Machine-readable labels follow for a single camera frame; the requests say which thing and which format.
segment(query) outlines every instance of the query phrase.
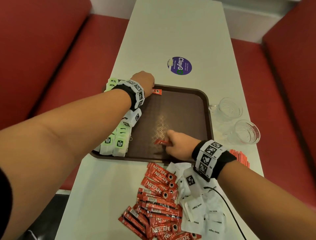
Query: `seat backrest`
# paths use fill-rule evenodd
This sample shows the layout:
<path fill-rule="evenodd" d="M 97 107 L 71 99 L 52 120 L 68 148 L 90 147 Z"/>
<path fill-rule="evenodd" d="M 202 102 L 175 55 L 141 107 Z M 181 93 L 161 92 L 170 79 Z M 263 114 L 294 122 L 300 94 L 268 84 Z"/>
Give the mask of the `seat backrest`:
<path fill-rule="evenodd" d="M 1 1 L 0 129 L 27 118 L 90 9 L 90 0 Z"/>
<path fill-rule="evenodd" d="M 316 163 L 315 27 L 316 1 L 302 0 L 263 37 L 314 163 Z"/>

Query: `black floor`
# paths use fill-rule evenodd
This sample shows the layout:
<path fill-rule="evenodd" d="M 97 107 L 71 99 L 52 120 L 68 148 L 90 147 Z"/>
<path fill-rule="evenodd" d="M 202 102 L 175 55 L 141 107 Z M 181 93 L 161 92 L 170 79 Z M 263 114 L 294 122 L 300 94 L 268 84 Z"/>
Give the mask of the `black floor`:
<path fill-rule="evenodd" d="M 69 195 L 56 194 L 41 215 L 29 227 L 38 240 L 54 240 L 63 216 Z M 30 231 L 26 231 L 17 240 L 35 240 Z"/>

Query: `tray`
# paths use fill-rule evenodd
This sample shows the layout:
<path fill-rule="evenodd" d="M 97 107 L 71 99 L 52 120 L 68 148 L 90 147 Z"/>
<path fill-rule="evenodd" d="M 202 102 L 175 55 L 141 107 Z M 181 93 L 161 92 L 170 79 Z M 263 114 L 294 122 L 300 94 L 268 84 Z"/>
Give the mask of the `tray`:
<path fill-rule="evenodd" d="M 155 85 L 155 88 L 162 89 L 162 95 L 152 94 L 140 107 L 142 116 L 132 128 L 132 140 L 125 157 L 103 156 L 97 151 L 92 151 L 92 156 L 127 161 L 179 162 L 166 154 L 164 146 L 154 145 L 157 138 L 164 139 L 168 129 L 200 140 L 214 139 L 209 101 L 204 92 L 165 85 Z"/>

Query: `white table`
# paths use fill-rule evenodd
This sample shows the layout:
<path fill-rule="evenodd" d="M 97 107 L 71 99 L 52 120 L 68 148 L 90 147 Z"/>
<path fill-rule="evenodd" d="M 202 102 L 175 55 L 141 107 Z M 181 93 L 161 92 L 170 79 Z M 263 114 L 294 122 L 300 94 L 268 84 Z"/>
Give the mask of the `white table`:
<path fill-rule="evenodd" d="M 170 58 L 192 64 L 187 75 L 172 73 Z M 137 0 L 112 77 L 129 79 L 138 71 L 157 84 L 202 90 L 210 103 L 237 99 L 249 119 L 232 44 L 220 2 L 210 0 Z M 214 129 L 215 140 L 248 156 L 251 169 L 263 175 L 256 145 L 230 146 Z M 117 219 L 133 206 L 146 163 L 107 161 L 87 155 L 80 166 L 56 240 L 139 239 Z M 246 238 L 257 237 L 233 210 Z M 227 239 L 243 239 L 227 210 Z"/>

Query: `clear glass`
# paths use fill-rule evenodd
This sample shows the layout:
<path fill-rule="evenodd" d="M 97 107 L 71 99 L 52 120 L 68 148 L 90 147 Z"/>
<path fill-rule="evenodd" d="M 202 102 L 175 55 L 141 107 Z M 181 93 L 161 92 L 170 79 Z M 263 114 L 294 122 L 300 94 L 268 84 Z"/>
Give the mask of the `clear glass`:
<path fill-rule="evenodd" d="M 258 127 L 248 120 L 239 120 L 229 132 L 223 135 L 234 145 L 256 144 L 260 140 Z"/>
<path fill-rule="evenodd" d="M 232 98 L 223 98 L 219 104 L 209 105 L 213 119 L 218 122 L 229 122 L 242 116 L 243 109 L 240 103 Z"/>

